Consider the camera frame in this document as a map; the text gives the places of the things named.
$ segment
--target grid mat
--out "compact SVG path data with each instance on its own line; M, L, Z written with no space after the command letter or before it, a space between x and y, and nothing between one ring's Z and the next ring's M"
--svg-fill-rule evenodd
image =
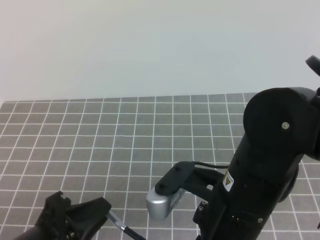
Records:
M145 197L174 163L227 164L253 93L5 102L0 109L0 239L31 228L45 198L105 197L149 240L195 240L200 203L186 193L163 222ZM304 157L295 187L258 240L319 240L320 164ZM95 240L128 240L107 221Z

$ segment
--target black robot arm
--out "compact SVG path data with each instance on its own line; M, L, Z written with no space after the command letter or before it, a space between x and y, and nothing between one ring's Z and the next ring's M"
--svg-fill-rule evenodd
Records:
M306 63L320 76L318 58ZM257 239L277 203L291 192L303 155L320 160L320 89L262 91L247 104L243 126L245 134L224 176L179 162L155 186L155 196L174 200L181 188L207 201L193 217L201 232L197 240ZM154 198L148 202L151 217L157 217Z

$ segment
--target yellow warning sticker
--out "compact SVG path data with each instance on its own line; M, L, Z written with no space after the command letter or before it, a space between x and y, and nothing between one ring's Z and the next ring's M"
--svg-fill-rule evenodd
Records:
M223 186L228 192L230 192L234 182L234 178L231 176L230 172L227 171L223 178Z

